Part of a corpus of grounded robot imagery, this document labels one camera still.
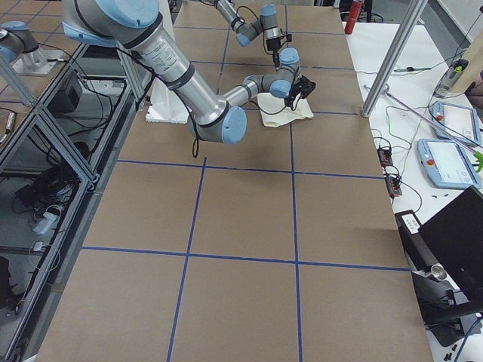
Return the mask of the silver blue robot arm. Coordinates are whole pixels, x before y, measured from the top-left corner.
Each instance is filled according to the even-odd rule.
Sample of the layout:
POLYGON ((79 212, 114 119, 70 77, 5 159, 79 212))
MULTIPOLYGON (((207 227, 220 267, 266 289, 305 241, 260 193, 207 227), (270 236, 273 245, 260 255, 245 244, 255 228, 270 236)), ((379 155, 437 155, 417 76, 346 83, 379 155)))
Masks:
POLYGON ((76 41, 113 48, 122 44, 139 55, 165 86, 190 109, 189 126, 199 140, 233 144, 245 135, 243 105, 260 93, 269 93, 292 107, 306 98, 314 84, 302 75, 294 48, 282 48, 274 5, 264 5, 253 23, 246 23, 228 1, 212 1, 238 43, 247 46, 259 34, 272 52, 276 72, 250 75, 224 95, 214 93, 164 28, 157 1, 64 1, 63 28, 76 41))
POLYGON ((265 41, 265 50, 272 56, 274 66, 280 66, 279 51, 282 48, 282 39, 285 34, 278 26, 278 13, 275 5, 263 5, 260 14, 248 23, 233 7, 230 1, 209 1, 223 16, 232 31, 235 32, 238 43, 247 47, 256 37, 262 35, 265 41))

